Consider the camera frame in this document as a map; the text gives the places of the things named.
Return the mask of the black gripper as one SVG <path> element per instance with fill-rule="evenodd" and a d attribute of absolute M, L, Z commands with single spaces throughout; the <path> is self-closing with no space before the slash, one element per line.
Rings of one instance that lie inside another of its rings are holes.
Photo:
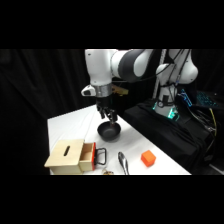
<path fill-rule="evenodd" d="M 97 110 L 100 113 L 100 116 L 102 119 L 105 118 L 104 109 L 111 109 L 112 108 L 112 96 L 107 96 L 107 97 L 97 97 L 96 98 L 96 106 Z M 117 112 L 115 110 L 110 110 L 108 114 L 108 118 L 111 123 L 115 123 L 118 118 L 117 118 Z"/>

